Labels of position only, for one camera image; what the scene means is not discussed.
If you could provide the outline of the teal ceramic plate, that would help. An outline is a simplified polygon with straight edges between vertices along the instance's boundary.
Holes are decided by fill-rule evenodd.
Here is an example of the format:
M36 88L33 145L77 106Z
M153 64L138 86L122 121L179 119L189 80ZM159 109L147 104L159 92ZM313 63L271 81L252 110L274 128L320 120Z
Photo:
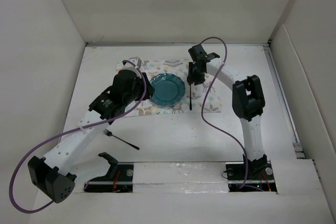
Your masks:
M151 102L158 106L173 106L185 95L185 82L172 73L157 74L150 85L154 88Z

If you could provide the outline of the black metal fork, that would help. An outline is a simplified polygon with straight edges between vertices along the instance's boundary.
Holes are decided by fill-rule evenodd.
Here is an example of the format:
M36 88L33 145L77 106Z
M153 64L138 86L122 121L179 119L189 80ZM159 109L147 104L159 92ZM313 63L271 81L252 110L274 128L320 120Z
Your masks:
M134 148L134 149L136 149L136 150L140 150L140 148L139 148L138 146L133 145L133 144L131 144L131 143L129 143L129 142L123 140L122 138L113 135L113 133L112 133L111 131L109 131L108 129L104 129L104 130L103 130L103 134L106 135L106 136L108 136L108 137L114 137L114 138L116 138L117 140L120 140L120 141L122 141L123 143L126 143L127 145L131 146L132 148Z

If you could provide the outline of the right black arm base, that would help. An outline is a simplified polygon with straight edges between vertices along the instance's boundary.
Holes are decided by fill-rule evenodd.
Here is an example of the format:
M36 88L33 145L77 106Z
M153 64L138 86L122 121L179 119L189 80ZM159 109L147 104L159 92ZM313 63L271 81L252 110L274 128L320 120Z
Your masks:
M243 162L229 162L222 172L227 179L230 193L236 192L277 192L274 172L267 156L258 160Z

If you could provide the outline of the black metal spoon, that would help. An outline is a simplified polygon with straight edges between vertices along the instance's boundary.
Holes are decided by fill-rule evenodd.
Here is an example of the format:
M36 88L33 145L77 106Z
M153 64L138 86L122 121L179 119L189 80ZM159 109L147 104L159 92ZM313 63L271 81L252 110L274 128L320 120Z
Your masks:
M189 93L189 110L192 111L192 85L189 85L190 93Z

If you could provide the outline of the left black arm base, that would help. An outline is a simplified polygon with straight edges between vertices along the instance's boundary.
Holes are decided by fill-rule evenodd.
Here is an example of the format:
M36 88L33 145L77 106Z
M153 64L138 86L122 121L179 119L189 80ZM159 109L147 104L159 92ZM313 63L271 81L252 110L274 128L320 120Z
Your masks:
M109 164L107 173L103 176L95 177L87 182L83 187L86 193L132 193L134 163L119 163L110 154L103 152L98 155Z

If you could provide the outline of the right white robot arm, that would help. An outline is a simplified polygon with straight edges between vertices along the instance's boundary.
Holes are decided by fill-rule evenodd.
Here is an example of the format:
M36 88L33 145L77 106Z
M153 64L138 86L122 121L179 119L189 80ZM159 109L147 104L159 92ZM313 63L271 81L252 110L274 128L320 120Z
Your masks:
M232 108L242 124L248 160L243 165L243 173L247 178L256 178L267 164L260 127L265 107L260 78L257 75L243 75L234 68L224 65L218 54L214 52L208 54L200 44L190 48L188 53L192 58L188 66L189 85L197 86L204 83L205 75L208 73L232 91Z

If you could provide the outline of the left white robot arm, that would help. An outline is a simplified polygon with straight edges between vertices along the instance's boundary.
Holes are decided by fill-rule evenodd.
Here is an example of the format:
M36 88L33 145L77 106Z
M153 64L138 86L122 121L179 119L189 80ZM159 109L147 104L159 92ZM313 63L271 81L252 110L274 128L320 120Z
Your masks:
M108 125L124 116L129 104L149 99L153 92L146 73L130 65L123 67L112 85L89 105L77 131L65 135L43 157L28 161L32 183L52 202L64 201L75 187L76 175L70 170L81 153Z

